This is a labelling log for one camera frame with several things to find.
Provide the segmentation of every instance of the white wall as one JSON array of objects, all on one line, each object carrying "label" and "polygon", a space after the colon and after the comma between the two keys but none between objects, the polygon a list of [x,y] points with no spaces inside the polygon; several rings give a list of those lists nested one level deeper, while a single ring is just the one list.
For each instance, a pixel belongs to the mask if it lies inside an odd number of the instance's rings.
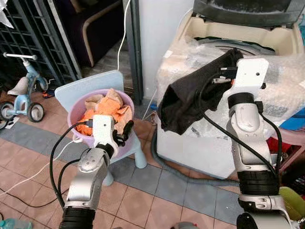
[{"label": "white wall", "polygon": [[156,89],[156,74],[162,57],[175,37],[181,17],[194,0],[140,0],[140,29],[144,97]]}]

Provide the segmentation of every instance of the water bottle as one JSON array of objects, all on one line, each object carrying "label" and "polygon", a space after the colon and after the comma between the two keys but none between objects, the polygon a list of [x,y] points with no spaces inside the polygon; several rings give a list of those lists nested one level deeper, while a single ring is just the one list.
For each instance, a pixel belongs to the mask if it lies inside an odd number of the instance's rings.
[{"label": "water bottle", "polygon": [[9,218],[0,221],[0,228],[1,229],[32,229],[33,224],[31,222]]}]

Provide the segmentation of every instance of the green object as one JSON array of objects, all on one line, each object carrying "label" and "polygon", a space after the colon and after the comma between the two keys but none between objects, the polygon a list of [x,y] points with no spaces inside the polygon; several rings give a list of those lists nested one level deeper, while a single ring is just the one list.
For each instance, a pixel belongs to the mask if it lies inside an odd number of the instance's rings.
[{"label": "green object", "polygon": [[305,217],[305,200],[289,187],[281,187],[280,195],[283,197],[290,219],[299,220]]}]

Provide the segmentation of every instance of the bubble wrap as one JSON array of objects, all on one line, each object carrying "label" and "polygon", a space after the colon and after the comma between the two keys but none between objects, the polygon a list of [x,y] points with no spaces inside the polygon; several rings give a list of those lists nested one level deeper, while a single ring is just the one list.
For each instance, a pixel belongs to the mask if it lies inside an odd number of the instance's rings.
[{"label": "bubble wrap", "polygon": [[[218,48],[200,45],[195,40],[172,46],[163,59],[157,73],[158,103],[163,99],[167,86],[206,65],[224,52]],[[292,56],[244,56],[244,58],[265,58],[269,68],[265,77],[266,89],[260,90],[255,99],[263,101],[264,115],[277,126],[305,106],[305,54]],[[206,114],[217,124],[226,127],[229,108],[226,93],[218,104],[217,111]],[[273,128],[265,124],[264,134],[269,138]],[[192,137],[228,137],[209,124],[205,119],[194,122],[183,135]]]}]

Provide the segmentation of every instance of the tiled floor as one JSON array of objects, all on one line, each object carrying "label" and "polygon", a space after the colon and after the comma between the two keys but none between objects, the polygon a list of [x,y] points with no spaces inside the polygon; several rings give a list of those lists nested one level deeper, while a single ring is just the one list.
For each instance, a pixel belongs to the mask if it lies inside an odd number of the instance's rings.
[{"label": "tiled floor", "polygon": [[[0,188],[4,190],[31,177],[48,163],[50,149],[67,128],[67,112],[55,98],[43,100],[39,94],[33,97],[46,110],[43,121],[31,123],[23,116],[11,130],[0,131]],[[0,101],[4,99],[12,100],[2,95]],[[115,181],[102,188],[95,229],[169,229],[178,221],[191,221],[202,229],[236,228],[235,215],[241,212],[237,187],[195,185],[177,178],[153,160],[150,146],[155,127],[135,120],[134,130],[149,164],[145,169],[137,169],[131,156],[111,165]],[[67,137],[62,146],[72,135]],[[75,159],[85,148],[81,144],[71,145],[61,159]],[[54,164],[55,178],[63,165],[62,161]],[[170,165],[191,177],[210,178],[175,163]],[[69,187],[75,172],[75,167],[65,172],[62,190]],[[48,168],[10,193],[35,206],[54,199]],[[5,218],[32,221],[34,229],[58,228],[62,214],[57,201],[43,208],[30,208],[7,194],[0,196],[0,212]]]}]

